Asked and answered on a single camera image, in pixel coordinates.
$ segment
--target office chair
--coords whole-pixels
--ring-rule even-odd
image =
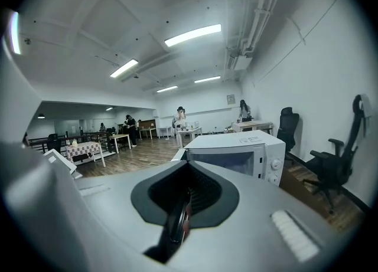
[[[330,205],[329,213],[334,213],[334,204],[330,196],[330,189],[335,189],[338,194],[341,191],[342,185],[348,182],[352,174],[352,162],[355,152],[358,147],[352,150],[354,142],[360,130],[361,121],[364,119],[363,106],[360,108],[361,96],[357,95],[353,101],[354,119],[350,130],[349,140],[344,148],[343,154],[340,156],[340,149],[344,146],[344,142],[329,139],[331,143],[335,144],[335,155],[317,151],[310,151],[314,156],[313,159],[306,163],[306,167],[317,174],[319,181],[312,181],[309,179],[302,180],[302,183],[309,183],[317,188],[313,192],[316,194],[323,191],[327,201]]]
[[[52,134],[48,135],[48,137],[47,137],[48,141],[55,141],[57,139],[58,139],[58,134],[57,133],[52,133]]]
[[[291,161],[291,165],[294,164],[294,160],[287,157],[286,154],[295,146],[294,133],[298,121],[299,114],[293,113],[292,107],[286,107],[281,110],[277,138],[286,143],[285,160]]]
[[[60,148],[61,148],[61,140],[55,140],[55,141],[48,141],[47,142],[47,149],[48,150],[55,149],[58,153],[60,153]]]

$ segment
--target person wearing black clothes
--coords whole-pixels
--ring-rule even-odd
[[[132,147],[136,147],[136,121],[129,114],[126,116],[126,119],[128,120],[128,129]]]

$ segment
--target fluorescent light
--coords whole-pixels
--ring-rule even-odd
[[[124,71],[128,70],[129,68],[131,68],[132,66],[134,66],[135,64],[137,64],[138,62],[134,59],[131,59],[128,63],[124,64],[123,66],[121,66],[118,70],[116,70],[113,74],[111,74],[110,76],[115,78],[119,75],[121,75]]]
[[[199,82],[204,82],[204,81],[210,81],[210,80],[215,80],[215,79],[220,79],[220,76],[212,77],[212,78],[207,78],[207,79],[197,80],[197,81],[195,81],[194,83],[199,83]]]
[[[204,27],[204,28],[200,28],[200,29],[197,29],[197,30],[194,30],[194,31],[183,33],[179,36],[165,40],[165,44],[169,47],[172,47],[172,45],[181,43],[183,41],[187,41],[189,39],[196,38],[196,37],[203,36],[203,35],[207,35],[207,34],[211,34],[211,33],[217,33],[217,32],[220,32],[220,31],[221,31],[221,25],[220,24],[211,25],[209,27]]]
[[[166,90],[173,90],[173,89],[177,89],[177,86],[171,86],[171,87],[167,87],[166,89],[157,90],[157,92],[158,92],[158,93],[161,93],[162,91],[166,91]]]
[[[19,50],[18,44],[18,13],[14,12],[11,20],[11,39],[13,45],[13,52],[16,54],[20,54],[21,51]]]

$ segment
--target desk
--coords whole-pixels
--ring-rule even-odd
[[[148,137],[148,131],[149,131],[149,135],[151,137],[151,140],[152,140],[152,133],[151,131],[152,130],[156,130],[156,128],[143,128],[143,129],[139,129],[139,137],[141,138],[142,140],[142,132],[146,132],[146,137]]]
[[[189,133],[191,135],[191,140],[193,141],[195,139],[195,133],[198,134],[198,132],[200,132],[200,134],[202,136],[202,127],[197,127],[195,129],[189,129],[189,130],[178,130],[177,131],[177,137],[178,137],[179,147],[183,148],[183,139],[182,139],[181,135],[186,135],[186,134]]]
[[[115,143],[115,145],[116,145],[116,151],[117,151],[117,153],[119,153],[119,152],[118,152],[117,139],[120,139],[120,138],[122,138],[122,137],[127,137],[127,138],[128,138],[129,149],[131,149],[131,144],[130,144],[129,134],[109,136],[110,139],[114,139],[114,143]]]
[[[171,126],[167,126],[167,127],[159,127],[158,130],[157,130],[157,134],[158,134],[158,137],[160,139],[160,133],[161,133],[161,130],[166,130],[167,131],[167,140],[170,139],[170,129],[171,129],[171,136],[172,136],[172,127]]]
[[[240,123],[233,123],[232,129],[240,133],[243,131],[243,129],[252,128],[252,130],[256,130],[258,127],[265,127],[265,126],[271,126],[272,122],[267,121],[261,121],[261,120],[252,120],[247,122],[240,122]]]
[[[93,161],[95,162],[96,160],[94,159],[95,158],[94,152],[98,152],[98,151],[101,154],[102,165],[106,167],[104,156],[102,155],[102,148],[101,148],[100,143],[84,142],[84,143],[79,143],[76,147],[74,147],[73,145],[66,146],[67,160],[69,160],[71,163],[73,163],[72,157],[84,155],[85,153],[91,153]]]

